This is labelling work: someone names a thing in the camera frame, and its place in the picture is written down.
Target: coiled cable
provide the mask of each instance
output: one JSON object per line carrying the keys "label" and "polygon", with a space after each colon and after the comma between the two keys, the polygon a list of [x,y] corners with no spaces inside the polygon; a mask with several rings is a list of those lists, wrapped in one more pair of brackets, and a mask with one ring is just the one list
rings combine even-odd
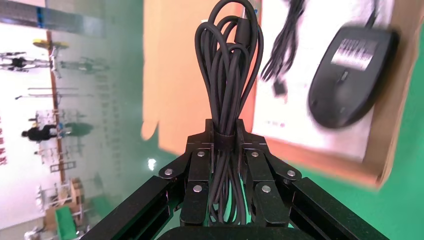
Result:
{"label": "coiled cable", "polygon": [[298,22],[305,11],[305,0],[288,0],[287,19],[272,47],[271,57],[261,72],[265,81],[287,72],[295,61],[298,50]]}
{"label": "coiled cable", "polygon": [[[215,25],[220,10],[232,2],[243,5],[243,17],[226,16]],[[227,42],[236,26],[234,43]],[[254,8],[248,0],[220,0],[211,11],[208,21],[197,28],[194,43],[209,98],[214,130],[230,136],[234,134],[236,120],[258,75],[264,51],[264,36]],[[256,48],[256,60],[247,81]],[[210,219],[212,222],[244,225],[247,212],[243,184],[237,165],[233,163],[237,162],[237,156],[232,151],[222,150],[214,156],[215,168],[209,184]],[[230,198],[229,216],[224,219]]]}

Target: black cord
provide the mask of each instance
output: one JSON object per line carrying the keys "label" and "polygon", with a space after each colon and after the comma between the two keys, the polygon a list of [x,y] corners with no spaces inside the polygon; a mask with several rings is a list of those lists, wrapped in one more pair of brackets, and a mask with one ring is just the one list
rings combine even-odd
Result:
{"label": "black cord", "polygon": [[284,27],[274,41],[271,57],[262,70],[262,78],[268,81],[283,70],[287,72],[293,65],[298,50],[298,22],[305,11],[305,0],[289,0]]}
{"label": "black cord", "polygon": [[[231,2],[243,5],[248,18],[226,16],[215,26],[218,13]],[[235,43],[227,42],[235,26]],[[197,28],[194,43],[209,97],[214,130],[221,135],[230,136],[235,131],[236,120],[258,75],[264,51],[264,36],[254,8],[248,0],[220,0],[210,13],[208,21]],[[256,47],[257,57],[247,81]],[[215,169],[209,184],[208,202],[211,220],[225,224],[246,224],[243,185],[235,164],[237,156],[230,151],[218,151],[213,161]],[[230,195],[229,217],[224,219]]]}
{"label": "black cord", "polygon": [[369,16],[368,21],[366,22],[365,27],[372,28],[374,26],[374,23],[376,22],[376,19],[377,19],[377,16],[378,16],[378,14],[377,14],[378,9],[379,9],[379,0],[374,0],[373,1],[373,10],[372,10],[372,13],[371,13],[371,16]]}

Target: green surface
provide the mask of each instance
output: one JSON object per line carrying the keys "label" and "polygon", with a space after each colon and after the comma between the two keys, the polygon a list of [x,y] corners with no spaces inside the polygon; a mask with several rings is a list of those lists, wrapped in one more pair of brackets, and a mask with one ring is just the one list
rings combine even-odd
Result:
{"label": "green surface", "polygon": [[57,223],[57,236],[59,240],[72,240],[77,238],[77,229],[68,206],[61,207],[55,212]]}
{"label": "green surface", "polygon": [[[86,194],[92,195],[88,198],[107,196],[110,204],[99,204],[100,208],[104,208],[101,210],[97,207],[103,217],[175,156],[158,148],[157,135],[149,141],[140,137],[143,1],[103,0],[102,4],[106,38],[54,32],[53,40],[70,45],[68,50],[61,52],[63,61],[79,57],[103,58],[111,65],[110,71],[95,75],[63,71],[63,79],[57,83],[58,87],[79,88],[78,92],[82,95],[94,95],[64,97],[59,108],[66,112],[76,109],[85,116],[79,121],[94,127],[88,135],[68,137],[63,142],[65,146],[81,146],[79,153],[72,157],[77,159],[77,168],[67,171],[67,177],[81,177]],[[192,41],[193,36],[188,36],[187,40]],[[424,37],[421,37],[421,42],[424,43]],[[424,239],[424,185],[421,175],[424,169],[423,79],[424,54],[421,54],[410,85],[393,170],[379,192],[302,171],[304,176],[310,177],[391,240]],[[156,160],[153,171],[148,168],[149,159]],[[178,225],[177,215],[164,231]]]}

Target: person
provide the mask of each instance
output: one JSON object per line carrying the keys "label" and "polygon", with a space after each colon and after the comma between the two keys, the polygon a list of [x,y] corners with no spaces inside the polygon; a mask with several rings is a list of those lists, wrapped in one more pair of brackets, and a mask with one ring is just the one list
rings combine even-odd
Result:
{"label": "person", "polygon": [[41,142],[47,141],[51,138],[57,137],[57,128],[56,125],[44,125],[42,129],[38,127],[32,127],[28,131],[22,132],[22,137],[28,138],[30,141]]}

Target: black mouse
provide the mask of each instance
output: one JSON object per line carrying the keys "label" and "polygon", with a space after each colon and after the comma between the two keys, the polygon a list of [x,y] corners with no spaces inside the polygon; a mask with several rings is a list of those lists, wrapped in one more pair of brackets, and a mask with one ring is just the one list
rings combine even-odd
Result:
{"label": "black mouse", "polygon": [[342,27],[316,70],[308,94],[314,120],[330,129],[360,120],[374,105],[399,45],[395,31]]}

